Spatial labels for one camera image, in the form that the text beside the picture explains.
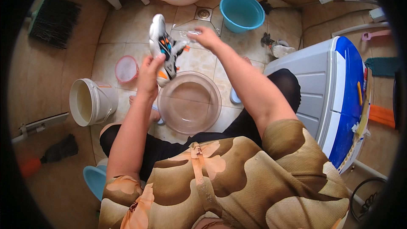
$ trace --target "electrical outlet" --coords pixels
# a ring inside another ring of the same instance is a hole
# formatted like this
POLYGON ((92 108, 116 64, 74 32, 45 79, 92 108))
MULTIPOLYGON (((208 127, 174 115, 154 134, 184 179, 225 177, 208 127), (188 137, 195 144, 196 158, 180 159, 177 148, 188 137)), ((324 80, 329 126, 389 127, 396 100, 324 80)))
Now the electrical outlet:
POLYGON ((381 7, 369 11, 369 15, 373 19, 374 23, 386 20, 386 16, 384 15, 381 7))

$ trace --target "blue bucket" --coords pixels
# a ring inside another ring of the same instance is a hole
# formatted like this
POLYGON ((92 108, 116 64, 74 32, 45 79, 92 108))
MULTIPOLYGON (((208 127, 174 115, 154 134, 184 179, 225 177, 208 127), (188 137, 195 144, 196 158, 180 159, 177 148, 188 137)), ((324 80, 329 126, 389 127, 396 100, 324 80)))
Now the blue bucket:
POLYGON ((106 166, 86 166, 84 168, 84 178, 90 191, 92 191, 99 201, 102 201, 103 189, 106 183, 106 166))
POLYGON ((257 0, 221 0, 219 8, 225 26, 234 33, 263 25, 265 13, 257 0))

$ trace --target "brown patterned top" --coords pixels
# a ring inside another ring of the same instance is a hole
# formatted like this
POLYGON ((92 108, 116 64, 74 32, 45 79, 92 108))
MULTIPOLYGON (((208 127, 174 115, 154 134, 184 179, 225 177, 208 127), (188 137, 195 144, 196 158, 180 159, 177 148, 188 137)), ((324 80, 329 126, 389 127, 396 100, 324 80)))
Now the brown patterned top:
POLYGON ((189 229, 203 218, 234 228, 341 228, 348 191, 302 122, 273 122, 262 147, 246 137, 193 143, 156 162, 144 190, 129 176, 107 180, 99 229, 189 229))

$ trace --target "woman's left hand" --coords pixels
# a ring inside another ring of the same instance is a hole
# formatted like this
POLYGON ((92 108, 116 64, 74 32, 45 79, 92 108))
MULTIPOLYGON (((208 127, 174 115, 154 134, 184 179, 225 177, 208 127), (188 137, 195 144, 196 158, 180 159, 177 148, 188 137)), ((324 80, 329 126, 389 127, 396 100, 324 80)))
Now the woman's left hand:
POLYGON ((155 59, 147 56, 140 67, 137 80, 137 96, 146 96, 154 101, 158 95, 157 71, 165 61, 165 54, 160 54, 155 59))

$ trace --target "orange handle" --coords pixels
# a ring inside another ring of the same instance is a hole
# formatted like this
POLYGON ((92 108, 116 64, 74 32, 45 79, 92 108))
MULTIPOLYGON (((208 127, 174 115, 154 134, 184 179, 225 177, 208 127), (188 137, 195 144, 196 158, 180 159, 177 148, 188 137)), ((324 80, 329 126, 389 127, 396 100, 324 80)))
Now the orange handle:
POLYGON ((20 163, 19 166, 20 166, 21 175, 23 176, 24 179, 27 179, 31 175, 35 174, 42 167, 41 161, 37 157, 30 158, 30 159, 20 163))
POLYGON ((370 105, 369 120, 395 128, 393 110, 389 110, 374 104, 370 105))

